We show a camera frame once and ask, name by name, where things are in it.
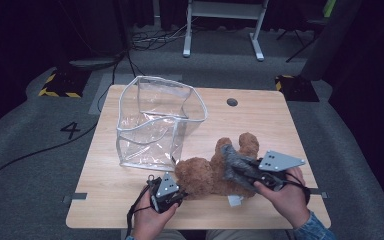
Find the clear plastic bag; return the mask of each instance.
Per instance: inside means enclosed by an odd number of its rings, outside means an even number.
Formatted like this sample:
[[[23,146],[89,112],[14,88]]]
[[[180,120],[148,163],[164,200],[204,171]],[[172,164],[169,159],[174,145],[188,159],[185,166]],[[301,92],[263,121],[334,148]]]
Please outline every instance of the clear plastic bag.
[[[136,77],[119,100],[120,165],[173,171],[183,140],[207,115],[193,87],[159,77]]]

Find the hand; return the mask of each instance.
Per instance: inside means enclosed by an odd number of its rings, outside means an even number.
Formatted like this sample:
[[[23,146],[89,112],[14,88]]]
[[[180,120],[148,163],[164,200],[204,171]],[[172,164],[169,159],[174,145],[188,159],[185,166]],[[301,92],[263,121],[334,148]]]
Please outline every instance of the hand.
[[[295,176],[305,185],[300,168],[290,168],[286,170],[286,172]],[[287,175],[287,179],[297,182],[296,179],[289,175]],[[282,190],[274,192],[258,181],[254,182],[254,186],[258,189],[258,192],[266,197],[276,210],[291,223],[293,228],[300,228],[310,218],[310,211],[307,208],[304,192],[301,188],[287,184]]]
[[[166,223],[173,217],[177,203],[173,204],[167,211],[159,214],[151,206],[151,194],[148,191],[142,196],[135,210],[146,208],[135,212],[134,230],[132,236],[138,240],[151,240],[164,229]]]

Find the brown teddy bear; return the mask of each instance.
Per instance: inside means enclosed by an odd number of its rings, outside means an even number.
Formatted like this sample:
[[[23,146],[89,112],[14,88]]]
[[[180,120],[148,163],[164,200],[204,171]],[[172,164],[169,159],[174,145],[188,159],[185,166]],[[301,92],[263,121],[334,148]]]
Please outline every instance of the brown teddy bear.
[[[200,199],[209,194],[222,196],[240,195],[246,198],[255,195],[254,191],[242,187],[231,180],[224,179],[225,157],[221,147],[232,144],[232,141],[223,137],[217,141],[214,156],[211,161],[204,158],[190,158],[180,161],[174,170],[178,179],[177,184],[188,193],[185,199]],[[253,159],[257,159],[260,144],[257,137],[251,133],[243,133],[239,136],[240,149],[238,153]]]

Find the table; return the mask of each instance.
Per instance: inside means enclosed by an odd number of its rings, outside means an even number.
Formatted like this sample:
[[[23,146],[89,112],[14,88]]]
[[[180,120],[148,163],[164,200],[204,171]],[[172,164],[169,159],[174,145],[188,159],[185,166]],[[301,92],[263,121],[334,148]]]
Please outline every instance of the table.
[[[236,18],[257,20],[255,33],[250,33],[249,37],[254,48],[255,56],[258,61],[264,60],[263,52],[258,43],[258,34],[267,9],[268,0],[262,4],[239,4],[223,2],[200,2],[189,0],[188,15],[186,18],[186,36],[183,47],[183,56],[190,57],[192,41],[192,16],[197,17],[217,17],[217,18]]]
[[[66,223],[71,228],[126,228],[126,214],[146,184],[149,174],[164,172],[119,166],[116,150],[118,100],[124,86],[109,89],[96,127]],[[182,159],[214,154],[217,140],[229,137],[236,149],[241,133],[250,132],[260,142],[260,155],[275,150],[298,158],[306,155],[283,95],[277,91],[196,88],[208,109],[208,118],[184,142]],[[236,107],[228,98],[238,101]],[[308,187],[317,188],[309,163],[302,167]],[[312,195],[309,208],[330,226],[320,195]],[[210,195],[184,201],[167,223],[171,229],[290,229],[291,225],[260,195],[230,207],[226,196]]]

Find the blue sleeve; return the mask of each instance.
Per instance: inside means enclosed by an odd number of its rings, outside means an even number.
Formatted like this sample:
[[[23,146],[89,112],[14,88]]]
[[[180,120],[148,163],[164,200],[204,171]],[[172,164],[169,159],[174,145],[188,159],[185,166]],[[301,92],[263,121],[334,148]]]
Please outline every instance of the blue sleeve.
[[[300,228],[294,230],[297,240],[332,240],[335,235],[323,226],[323,223],[317,219],[313,212],[310,212],[310,218]]]

